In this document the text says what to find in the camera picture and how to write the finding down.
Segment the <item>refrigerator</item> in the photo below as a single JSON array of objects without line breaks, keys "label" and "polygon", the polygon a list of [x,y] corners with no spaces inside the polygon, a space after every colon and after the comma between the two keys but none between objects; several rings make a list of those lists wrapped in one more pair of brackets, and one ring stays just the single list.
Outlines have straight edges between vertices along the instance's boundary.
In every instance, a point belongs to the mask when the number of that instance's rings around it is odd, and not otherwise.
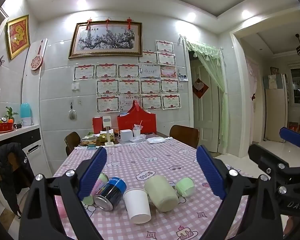
[{"label": "refrigerator", "polygon": [[265,139],[275,142],[285,142],[279,131],[288,126],[289,91],[285,74],[263,77],[266,95],[266,127]]}]

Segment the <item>black jacket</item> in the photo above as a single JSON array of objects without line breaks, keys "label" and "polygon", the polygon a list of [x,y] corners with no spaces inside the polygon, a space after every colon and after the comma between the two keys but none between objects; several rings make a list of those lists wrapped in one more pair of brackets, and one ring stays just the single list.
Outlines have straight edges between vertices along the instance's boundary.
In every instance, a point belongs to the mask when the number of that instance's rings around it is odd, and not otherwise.
[{"label": "black jacket", "polygon": [[[12,165],[8,161],[8,154],[13,152],[19,162],[19,168],[12,172]],[[0,181],[1,192],[11,210],[17,216],[21,214],[17,195],[21,189],[29,187],[34,179],[29,160],[22,150],[20,143],[9,143],[0,146]]]}]

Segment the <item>can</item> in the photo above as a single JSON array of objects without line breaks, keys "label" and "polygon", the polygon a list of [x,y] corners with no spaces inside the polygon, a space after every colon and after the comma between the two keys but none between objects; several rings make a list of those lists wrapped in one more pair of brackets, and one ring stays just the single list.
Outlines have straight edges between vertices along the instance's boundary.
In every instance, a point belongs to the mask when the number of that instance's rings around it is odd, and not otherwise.
[{"label": "can", "polygon": [[86,205],[93,205],[93,196],[97,194],[108,181],[109,181],[108,176],[104,172],[101,172],[99,178],[97,179],[95,185],[91,190],[90,195],[83,198],[82,202]]},{"label": "can", "polygon": [[111,211],[118,204],[126,189],[127,185],[122,179],[112,177],[93,197],[94,202],[99,208]]}]

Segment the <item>countertop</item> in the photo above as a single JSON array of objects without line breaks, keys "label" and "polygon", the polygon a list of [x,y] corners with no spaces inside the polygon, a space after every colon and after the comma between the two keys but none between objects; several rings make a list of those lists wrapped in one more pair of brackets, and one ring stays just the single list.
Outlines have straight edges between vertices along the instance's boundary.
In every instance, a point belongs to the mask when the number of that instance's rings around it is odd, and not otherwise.
[{"label": "countertop", "polygon": [[21,133],[29,132],[29,131],[37,129],[37,128],[39,128],[39,125],[35,124],[35,125],[24,126],[19,129],[15,129],[12,132],[0,133],[0,141],[5,140],[10,137],[13,137],[13,136],[16,136]]}]

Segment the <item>silver bolt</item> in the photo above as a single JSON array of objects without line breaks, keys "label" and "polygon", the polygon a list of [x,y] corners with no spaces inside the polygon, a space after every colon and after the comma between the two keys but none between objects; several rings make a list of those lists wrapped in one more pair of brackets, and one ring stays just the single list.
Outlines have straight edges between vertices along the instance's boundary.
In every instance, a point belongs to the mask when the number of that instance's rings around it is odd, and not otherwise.
[{"label": "silver bolt", "polygon": [[279,167],[279,169],[282,169],[282,170],[283,170],[286,166],[284,166],[283,163],[279,163],[279,164],[278,164],[278,167]]},{"label": "silver bolt", "polygon": [[279,187],[278,189],[280,194],[286,194],[287,193],[287,188],[284,186]]},{"label": "silver bolt", "polygon": [[267,180],[268,180],[268,177],[267,177],[266,175],[262,174],[262,175],[260,175],[260,179],[261,179],[262,181],[267,181]]},{"label": "silver bolt", "polygon": [[237,176],[238,175],[238,172],[236,171],[236,170],[234,170],[234,169],[232,169],[232,170],[229,170],[229,174],[231,175],[231,176]]},{"label": "silver bolt", "polygon": [[35,179],[36,179],[37,181],[40,181],[40,180],[43,179],[43,175],[42,175],[42,174],[38,174],[37,176],[35,176]]},{"label": "silver bolt", "polygon": [[74,170],[69,170],[69,171],[67,171],[67,172],[66,172],[66,175],[67,175],[68,177],[72,177],[72,176],[74,175]]}]

